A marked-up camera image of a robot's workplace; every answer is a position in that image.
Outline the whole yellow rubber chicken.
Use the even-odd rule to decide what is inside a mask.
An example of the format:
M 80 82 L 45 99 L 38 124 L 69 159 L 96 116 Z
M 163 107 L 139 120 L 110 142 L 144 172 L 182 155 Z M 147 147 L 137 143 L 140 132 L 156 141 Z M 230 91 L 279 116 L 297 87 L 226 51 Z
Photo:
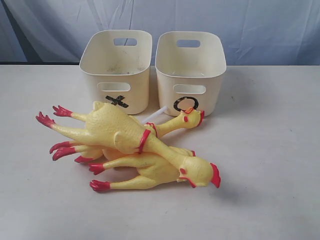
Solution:
M 81 115 L 85 123 L 83 129 L 58 125 L 42 113 L 36 116 L 36 120 L 67 137 L 68 141 L 81 143 L 76 147 L 78 157 L 86 150 L 106 148 L 117 150 L 124 156 L 153 153 L 163 157 L 180 170 L 187 179 L 186 182 L 189 182 L 193 188 L 206 187 L 208 184 L 220 186 L 221 177 L 215 164 L 197 157 L 193 151 L 166 145 L 161 138 L 157 138 L 150 130 L 144 128 L 144 124 L 119 107 L 111 103 L 95 101 L 93 110 Z M 86 163 L 89 165 L 108 161 L 110 160 L 101 156 Z

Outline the headless yellow rubber chicken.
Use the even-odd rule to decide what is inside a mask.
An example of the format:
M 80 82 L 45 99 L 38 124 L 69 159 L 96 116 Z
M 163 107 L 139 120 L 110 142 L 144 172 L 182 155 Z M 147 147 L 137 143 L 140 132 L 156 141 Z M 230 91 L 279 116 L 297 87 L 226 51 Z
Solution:
M 147 190 L 161 184 L 186 182 L 183 174 L 162 156 L 151 152 L 134 153 L 117 159 L 90 163 L 89 170 L 98 175 L 105 170 L 118 167 L 135 168 L 138 175 L 120 182 L 92 180 L 89 186 L 96 192 L 108 190 Z

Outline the severed chicken head with tube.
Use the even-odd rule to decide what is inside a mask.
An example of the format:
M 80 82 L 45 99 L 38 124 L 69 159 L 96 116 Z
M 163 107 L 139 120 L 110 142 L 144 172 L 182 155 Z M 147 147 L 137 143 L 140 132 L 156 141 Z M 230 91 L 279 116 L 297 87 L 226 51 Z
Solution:
M 167 110 L 167 106 L 164 106 L 162 108 L 160 108 L 159 110 L 155 111 L 154 113 L 152 113 L 151 115 L 149 115 L 148 117 L 146 117 L 145 119 L 143 119 L 141 121 L 141 123 L 144 125 L 147 122 L 153 120 L 154 118 L 157 118 L 158 116 L 160 116 L 162 113 L 164 113 Z

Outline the cream bin marked O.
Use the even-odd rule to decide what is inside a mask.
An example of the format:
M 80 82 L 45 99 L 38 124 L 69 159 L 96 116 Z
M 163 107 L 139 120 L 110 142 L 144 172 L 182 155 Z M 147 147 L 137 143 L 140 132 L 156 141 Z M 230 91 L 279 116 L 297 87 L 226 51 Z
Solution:
M 160 107 L 178 116 L 189 107 L 213 113 L 227 64 L 218 36 L 203 31 L 170 31 L 158 39 L 155 70 Z

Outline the cream bin marked X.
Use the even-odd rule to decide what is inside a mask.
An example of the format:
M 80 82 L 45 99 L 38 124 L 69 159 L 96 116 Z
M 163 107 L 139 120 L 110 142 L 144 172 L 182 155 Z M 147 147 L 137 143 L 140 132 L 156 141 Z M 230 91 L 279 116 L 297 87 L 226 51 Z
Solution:
M 143 30 L 114 29 L 94 34 L 79 68 L 94 101 L 111 103 L 129 115 L 149 104 L 153 40 Z

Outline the blue backdrop curtain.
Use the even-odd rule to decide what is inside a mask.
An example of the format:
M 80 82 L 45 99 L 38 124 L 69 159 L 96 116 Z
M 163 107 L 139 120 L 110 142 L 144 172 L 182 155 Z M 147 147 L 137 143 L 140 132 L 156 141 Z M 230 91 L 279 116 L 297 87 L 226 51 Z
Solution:
M 103 30 L 217 35 L 228 65 L 318 65 L 317 0 L 3 0 L 0 60 L 77 63 Z

